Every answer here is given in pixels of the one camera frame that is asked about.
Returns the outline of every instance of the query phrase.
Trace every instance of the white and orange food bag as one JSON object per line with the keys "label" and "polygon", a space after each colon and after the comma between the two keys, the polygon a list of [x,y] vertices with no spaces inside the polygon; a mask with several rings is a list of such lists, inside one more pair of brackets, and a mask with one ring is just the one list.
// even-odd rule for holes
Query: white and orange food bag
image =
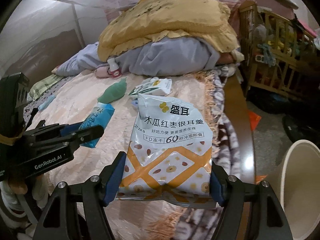
{"label": "white and orange food bag", "polygon": [[212,131],[193,104],[138,94],[119,200],[165,200],[214,208],[209,195]]}

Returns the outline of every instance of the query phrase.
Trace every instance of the white bottle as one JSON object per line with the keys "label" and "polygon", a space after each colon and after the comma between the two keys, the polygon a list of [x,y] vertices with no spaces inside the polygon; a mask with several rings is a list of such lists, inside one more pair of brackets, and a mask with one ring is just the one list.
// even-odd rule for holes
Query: white bottle
{"label": "white bottle", "polygon": [[107,60],[109,66],[110,66],[110,73],[113,78],[118,78],[122,76],[121,69],[119,68],[118,64],[115,61],[115,58],[112,57]]}

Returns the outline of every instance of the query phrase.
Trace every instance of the bedspread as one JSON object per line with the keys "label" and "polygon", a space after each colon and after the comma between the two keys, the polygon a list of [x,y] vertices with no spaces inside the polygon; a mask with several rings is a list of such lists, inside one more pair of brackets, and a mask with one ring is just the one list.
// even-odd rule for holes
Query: bedspread
{"label": "bedspread", "polygon": [[[171,77],[173,81],[170,97],[177,97],[191,102],[205,116],[206,122],[213,130],[213,158],[216,164],[224,167],[228,174],[239,177],[239,159],[237,139],[231,124],[223,114],[223,84],[226,81],[228,68],[211,72],[188,74]],[[119,151],[127,151],[132,127],[137,115],[127,96],[134,86],[140,84],[143,76],[126,75],[127,92],[120,100],[113,102],[115,113],[109,122],[104,135],[96,148],[80,147],[74,153],[74,160],[46,174],[51,190],[60,181],[68,184],[81,183],[90,176],[99,174],[104,166],[111,164]],[[94,73],[85,70],[73,80],[66,83],[57,93],[53,102],[33,120],[30,129],[42,120],[46,124],[75,123],[84,120],[104,90],[118,82],[113,79],[97,79]],[[83,215],[83,206],[78,204]],[[191,209],[181,208],[165,201],[132,202],[113,201],[105,208],[106,215],[116,239],[186,239],[181,233],[185,216]],[[220,208],[209,214],[219,213]],[[209,222],[217,224],[219,216]],[[213,226],[207,226],[207,235],[212,234]]]}

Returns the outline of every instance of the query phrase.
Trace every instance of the yellow cloth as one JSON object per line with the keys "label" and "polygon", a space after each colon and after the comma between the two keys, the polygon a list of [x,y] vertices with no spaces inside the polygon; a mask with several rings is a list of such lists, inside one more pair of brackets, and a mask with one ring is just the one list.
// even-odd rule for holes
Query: yellow cloth
{"label": "yellow cloth", "polygon": [[230,52],[239,45],[229,16],[228,6],[216,0],[140,0],[105,28],[99,38],[98,56],[107,61],[109,56],[165,36],[199,37],[217,51]]}

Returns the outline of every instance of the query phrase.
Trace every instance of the gray floor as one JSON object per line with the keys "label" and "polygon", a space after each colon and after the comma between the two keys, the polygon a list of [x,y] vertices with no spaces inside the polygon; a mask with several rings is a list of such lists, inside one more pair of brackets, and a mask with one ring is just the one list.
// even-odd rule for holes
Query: gray floor
{"label": "gray floor", "polygon": [[267,175],[282,161],[287,149],[292,145],[282,127],[284,114],[268,114],[247,102],[248,109],[262,118],[253,132],[256,174]]}

